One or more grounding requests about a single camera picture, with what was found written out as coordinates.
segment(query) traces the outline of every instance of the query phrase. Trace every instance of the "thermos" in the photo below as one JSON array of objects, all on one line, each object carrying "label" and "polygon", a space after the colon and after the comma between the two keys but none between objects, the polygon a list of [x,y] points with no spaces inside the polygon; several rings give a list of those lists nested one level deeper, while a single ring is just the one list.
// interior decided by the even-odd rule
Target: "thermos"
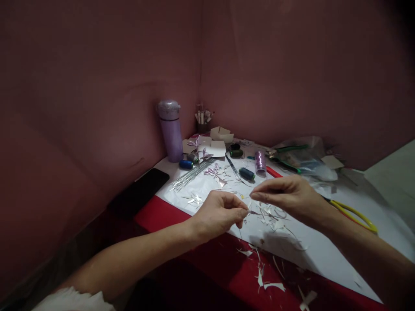
[{"label": "thermos", "polygon": [[157,105],[164,144],[170,162],[183,160],[182,133],[179,121],[180,105],[174,100],[163,100]]}]

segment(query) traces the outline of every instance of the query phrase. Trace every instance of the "plastic bag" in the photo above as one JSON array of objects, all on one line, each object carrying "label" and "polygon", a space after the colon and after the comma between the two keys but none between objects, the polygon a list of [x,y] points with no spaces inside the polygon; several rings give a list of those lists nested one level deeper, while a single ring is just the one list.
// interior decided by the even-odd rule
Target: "plastic bag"
[{"label": "plastic bag", "polygon": [[279,152],[279,159],[299,169],[301,175],[314,176],[322,181],[337,180],[338,176],[336,171],[328,168],[328,166],[320,160],[326,155],[321,137],[308,136],[294,138],[283,141],[273,148],[280,149],[283,147],[303,145],[308,145],[308,148]]}]

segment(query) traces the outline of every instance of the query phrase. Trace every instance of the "red handle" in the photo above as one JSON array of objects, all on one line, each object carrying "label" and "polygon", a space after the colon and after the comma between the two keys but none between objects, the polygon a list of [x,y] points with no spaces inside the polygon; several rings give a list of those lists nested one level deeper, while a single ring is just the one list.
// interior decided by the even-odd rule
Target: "red handle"
[{"label": "red handle", "polygon": [[282,175],[278,174],[276,171],[274,171],[272,168],[267,166],[267,172],[274,178],[282,177]]}]

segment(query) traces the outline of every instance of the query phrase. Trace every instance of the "maroon wall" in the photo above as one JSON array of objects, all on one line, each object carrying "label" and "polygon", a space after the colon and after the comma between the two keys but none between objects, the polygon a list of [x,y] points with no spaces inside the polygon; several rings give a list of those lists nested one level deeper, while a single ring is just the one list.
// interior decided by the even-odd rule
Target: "maroon wall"
[{"label": "maroon wall", "polygon": [[201,2],[9,1],[0,10],[0,296],[165,156],[155,103],[195,130]]},{"label": "maroon wall", "polygon": [[412,140],[412,59],[382,3],[205,1],[201,96],[214,125],[268,146],[322,136],[358,169]]}]

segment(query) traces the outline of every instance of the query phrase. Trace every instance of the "white sleeve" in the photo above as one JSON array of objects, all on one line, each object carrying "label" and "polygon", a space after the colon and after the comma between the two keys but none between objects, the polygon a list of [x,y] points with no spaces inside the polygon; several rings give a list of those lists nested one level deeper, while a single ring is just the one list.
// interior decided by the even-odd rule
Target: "white sleeve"
[{"label": "white sleeve", "polygon": [[32,311],[115,311],[102,292],[80,294],[73,287],[60,289],[43,299]]}]

